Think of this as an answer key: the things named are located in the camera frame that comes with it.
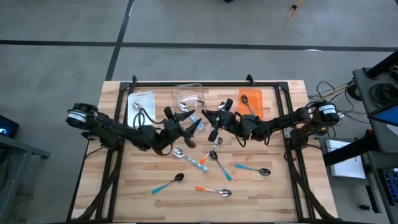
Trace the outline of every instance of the orange tray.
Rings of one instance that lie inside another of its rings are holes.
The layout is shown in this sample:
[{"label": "orange tray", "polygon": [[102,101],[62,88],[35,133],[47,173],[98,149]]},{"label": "orange tray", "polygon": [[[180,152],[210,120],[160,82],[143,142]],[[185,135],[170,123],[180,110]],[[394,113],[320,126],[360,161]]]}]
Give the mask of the orange tray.
[{"label": "orange tray", "polygon": [[242,102],[242,95],[246,95],[249,100],[249,106],[254,114],[260,119],[264,119],[264,110],[262,107],[262,91],[259,89],[240,89],[239,90],[239,113],[251,114],[249,107]]}]

